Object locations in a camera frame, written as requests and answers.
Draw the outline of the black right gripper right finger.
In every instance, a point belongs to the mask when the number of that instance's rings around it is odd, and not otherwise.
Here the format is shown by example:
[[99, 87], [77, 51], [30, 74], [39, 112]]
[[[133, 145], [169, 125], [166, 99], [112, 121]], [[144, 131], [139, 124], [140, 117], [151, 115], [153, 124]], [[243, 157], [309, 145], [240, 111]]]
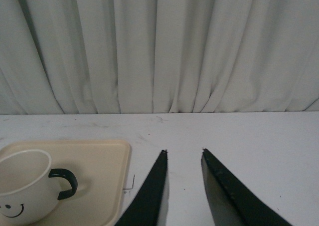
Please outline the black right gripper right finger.
[[216, 226], [289, 226], [208, 149], [201, 158], [206, 197]]

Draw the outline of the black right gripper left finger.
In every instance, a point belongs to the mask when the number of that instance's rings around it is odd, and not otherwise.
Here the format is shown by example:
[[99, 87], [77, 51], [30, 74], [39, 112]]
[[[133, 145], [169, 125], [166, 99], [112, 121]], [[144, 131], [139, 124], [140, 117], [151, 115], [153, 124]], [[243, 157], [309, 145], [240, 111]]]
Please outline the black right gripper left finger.
[[167, 150], [162, 150], [117, 226], [166, 225], [169, 200]]

